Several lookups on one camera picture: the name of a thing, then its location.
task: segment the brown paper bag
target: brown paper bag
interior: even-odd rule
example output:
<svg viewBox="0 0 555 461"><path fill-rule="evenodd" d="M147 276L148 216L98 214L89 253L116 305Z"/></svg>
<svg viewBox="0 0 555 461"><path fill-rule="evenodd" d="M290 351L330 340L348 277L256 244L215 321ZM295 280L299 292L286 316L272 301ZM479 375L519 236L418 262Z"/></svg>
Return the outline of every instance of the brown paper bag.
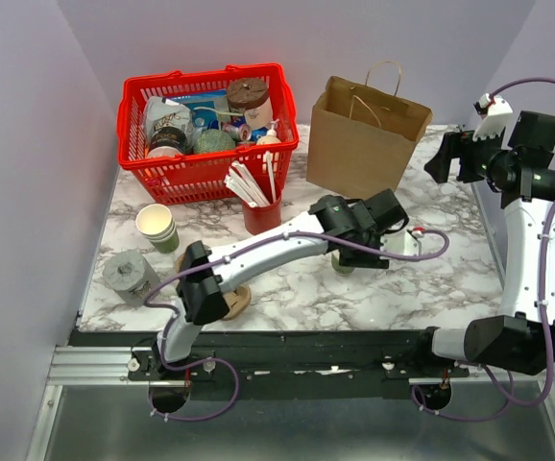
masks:
<svg viewBox="0 0 555 461"><path fill-rule="evenodd" d="M395 94L367 86L370 72L398 66ZM307 180L351 198L367 199L397 189L416 145L433 116L431 109L399 98L401 67L376 64L365 83L331 77L312 110Z"/></svg>

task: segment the screw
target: screw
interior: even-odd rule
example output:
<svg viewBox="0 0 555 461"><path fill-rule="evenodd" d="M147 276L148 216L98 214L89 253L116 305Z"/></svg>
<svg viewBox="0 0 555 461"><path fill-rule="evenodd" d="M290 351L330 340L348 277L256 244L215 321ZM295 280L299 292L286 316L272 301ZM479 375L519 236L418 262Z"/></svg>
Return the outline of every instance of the screw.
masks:
<svg viewBox="0 0 555 461"><path fill-rule="evenodd" d="M139 364L139 361L136 358L131 358L126 364L126 368L128 368L129 372L134 373L138 371L139 368L141 368L141 365Z"/></svg>
<svg viewBox="0 0 555 461"><path fill-rule="evenodd" d="M216 362L214 362L213 360L209 360L203 364L203 369L208 373L213 372L215 368L216 368Z"/></svg>

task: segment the red plastic basket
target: red plastic basket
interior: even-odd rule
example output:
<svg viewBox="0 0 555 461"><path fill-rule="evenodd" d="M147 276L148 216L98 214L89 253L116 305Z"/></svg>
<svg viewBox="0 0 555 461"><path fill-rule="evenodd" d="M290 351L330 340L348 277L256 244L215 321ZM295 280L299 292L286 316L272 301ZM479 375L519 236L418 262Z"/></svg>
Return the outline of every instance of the red plastic basket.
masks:
<svg viewBox="0 0 555 461"><path fill-rule="evenodd" d="M274 118L279 119L277 137L281 143L177 158L145 158L143 110L150 96L181 96L224 89L242 77L258 77L269 86ZM118 159L122 168L133 172L154 200L164 205L233 197L224 185L230 164L239 160L253 176L267 176L263 162L267 150L274 154L276 184L282 188L290 156L299 144L296 120L292 92L279 64L227 65L224 70L215 72L183 74L178 70L133 77L124 82L124 95L117 114Z"/></svg>

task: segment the jar with cork lid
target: jar with cork lid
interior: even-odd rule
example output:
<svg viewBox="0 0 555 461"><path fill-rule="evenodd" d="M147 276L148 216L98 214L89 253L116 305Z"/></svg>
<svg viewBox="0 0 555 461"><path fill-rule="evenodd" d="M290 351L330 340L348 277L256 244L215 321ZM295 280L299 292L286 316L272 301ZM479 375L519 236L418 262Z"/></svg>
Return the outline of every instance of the jar with cork lid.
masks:
<svg viewBox="0 0 555 461"><path fill-rule="evenodd" d="M227 99L230 109L241 113L252 130L266 127L274 119L269 87L262 79L244 78L231 82Z"/></svg>

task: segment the stacked paper cups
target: stacked paper cups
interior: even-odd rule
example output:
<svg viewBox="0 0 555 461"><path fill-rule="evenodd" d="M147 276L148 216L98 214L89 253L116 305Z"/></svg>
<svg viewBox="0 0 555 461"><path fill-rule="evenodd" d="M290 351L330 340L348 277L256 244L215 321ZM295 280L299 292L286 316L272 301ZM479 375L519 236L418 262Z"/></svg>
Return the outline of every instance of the stacked paper cups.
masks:
<svg viewBox="0 0 555 461"><path fill-rule="evenodd" d="M167 206L145 206L136 215L136 228L161 253L172 253L180 245L178 230Z"/></svg>

